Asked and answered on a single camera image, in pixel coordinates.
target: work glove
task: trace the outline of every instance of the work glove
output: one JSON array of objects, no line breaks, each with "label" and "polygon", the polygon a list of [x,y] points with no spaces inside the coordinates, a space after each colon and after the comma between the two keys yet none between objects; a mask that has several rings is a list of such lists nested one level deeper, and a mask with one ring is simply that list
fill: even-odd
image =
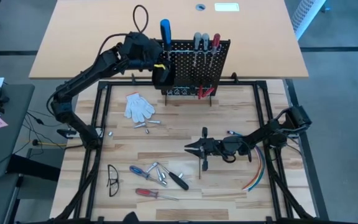
[{"label": "work glove", "polygon": [[154,107],[138,93],[127,96],[127,106],[124,114],[126,118],[132,117],[135,123],[144,122],[144,117],[149,119],[154,113]]}]

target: blue wire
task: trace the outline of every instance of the blue wire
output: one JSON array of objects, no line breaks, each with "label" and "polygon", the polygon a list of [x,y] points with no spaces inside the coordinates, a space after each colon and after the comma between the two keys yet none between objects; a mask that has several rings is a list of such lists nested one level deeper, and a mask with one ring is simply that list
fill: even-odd
[{"label": "blue wire", "polygon": [[[227,131],[227,133],[235,135],[235,136],[243,136],[242,134],[237,133],[235,131]],[[261,180],[261,178],[262,178],[262,176],[264,175],[264,172],[265,172],[265,157],[262,154],[262,151],[259,149],[258,146],[255,146],[255,150],[258,150],[258,153],[260,155],[260,160],[262,161],[262,171],[261,171],[258,179],[256,180],[256,182],[248,189],[248,191],[251,191],[256,185],[259,184],[259,182],[260,182],[260,180]]]},{"label": "blue wire", "polygon": [[252,185],[248,191],[251,191],[256,185],[259,184],[259,181],[261,180],[262,176],[264,175],[264,172],[265,172],[265,157],[264,155],[262,154],[262,151],[259,149],[258,146],[255,146],[256,150],[258,150],[258,153],[260,154],[260,159],[262,160],[262,171],[258,177],[258,179],[256,180],[255,184]]}]

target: black pegboard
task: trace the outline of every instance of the black pegboard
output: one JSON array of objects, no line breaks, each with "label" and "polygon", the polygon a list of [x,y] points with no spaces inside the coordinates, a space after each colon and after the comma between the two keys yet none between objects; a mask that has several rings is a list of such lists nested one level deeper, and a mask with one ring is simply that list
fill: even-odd
[{"label": "black pegboard", "polygon": [[[163,47],[162,40],[157,42]],[[194,42],[193,40],[172,40],[172,51],[170,51],[170,61],[176,66],[176,77],[172,93],[180,89],[179,95],[198,95],[198,88],[203,84],[204,92],[214,87],[215,91],[211,93],[214,96],[219,85],[219,80],[223,72],[223,66],[229,52],[230,40],[221,40],[218,52],[213,58],[212,67],[209,67],[212,58],[212,40],[208,44],[206,54],[206,63],[204,63],[203,43],[200,42],[196,54],[196,66],[194,67]],[[163,52],[161,57],[167,59],[167,53]],[[167,95],[167,90],[161,90],[161,94]]]}]

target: blue screwdriver handle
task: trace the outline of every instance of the blue screwdriver handle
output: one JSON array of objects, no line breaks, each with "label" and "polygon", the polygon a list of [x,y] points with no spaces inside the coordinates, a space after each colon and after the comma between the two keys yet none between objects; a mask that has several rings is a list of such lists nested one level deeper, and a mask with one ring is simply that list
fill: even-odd
[{"label": "blue screwdriver handle", "polygon": [[141,177],[144,177],[144,178],[146,178],[146,179],[149,178],[149,175],[150,175],[150,174],[144,172],[141,168],[136,167],[136,166],[130,166],[130,167],[129,167],[129,170],[130,170],[131,172],[133,172],[134,174],[139,175],[139,176],[141,176]]},{"label": "blue screwdriver handle", "polygon": [[171,51],[171,25],[168,19],[163,19],[160,22],[161,36],[164,43],[164,50]]}]

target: wooden board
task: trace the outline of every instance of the wooden board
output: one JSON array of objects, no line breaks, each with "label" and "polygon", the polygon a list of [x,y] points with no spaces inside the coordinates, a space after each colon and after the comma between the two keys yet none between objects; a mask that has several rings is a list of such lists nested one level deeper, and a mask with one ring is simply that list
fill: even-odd
[{"label": "wooden board", "polygon": [[[160,21],[169,19],[172,39],[192,40],[195,32],[213,38],[231,39],[223,78],[236,72],[239,77],[307,77],[294,31],[283,0],[238,1],[239,12],[217,12],[217,2],[205,1],[197,11],[194,0],[59,0],[39,48],[30,78],[72,78],[93,63],[102,41],[111,34],[136,31],[132,11],[137,4],[149,12],[145,34],[161,39]],[[141,9],[139,27],[145,23]],[[105,49],[123,42],[111,39]],[[113,78],[130,78],[131,71]],[[137,77],[151,73],[133,71]]]},{"label": "wooden board", "polygon": [[[277,115],[288,107],[283,83],[281,80],[269,80],[268,87],[273,113]],[[125,96],[134,91],[155,107],[156,114],[152,119],[162,121],[160,125],[148,124],[150,134],[145,133],[145,128],[134,129],[132,120],[124,117]],[[76,114],[86,123],[91,120],[95,95],[96,84],[81,93],[78,99]],[[247,157],[237,157],[235,163],[227,164],[211,156],[209,170],[199,180],[198,158],[184,151],[184,145],[200,138],[203,126],[215,139],[227,136],[227,130],[247,134],[259,128],[251,86],[220,86],[217,96],[213,97],[212,107],[209,107],[209,100],[197,100],[190,96],[171,96],[167,106],[164,106],[164,97],[152,86],[114,86],[107,121],[105,133],[112,131],[114,134],[113,137],[104,137],[93,220],[98,216],[104,216],[109,221],[122,220],[131,211],[145,221],[264,220],[266,216],[274,217],[267,171],[251,192],[241,190],[257,171],[256,157],[251,163]],[[71,140],[69,145],[78,143],[79,139]],[[301,156],[290,148],[284,148],[282,156],[290,190],[306,211],[314,215]],[[83,157],[82,148],[66,151],[51,217],[57,216],[76,192]],[[129,171],[130,165],[147,169],[155,161],[174,173],[184,173],[183,179],[190,186],[189,191],[182,190],[169,177],[168,187],[164,188]],[[108,164],[112,164],[120,176],[119,193],[111,198],[106,187]],[[161,194],[179,198],[180,201],[142,197],[135,194],[138,187],[159,189]],[[278,194],[284,211],[282,194],[280,191]],[[84,197],[82,215],[86,201],[87,197]]]}]

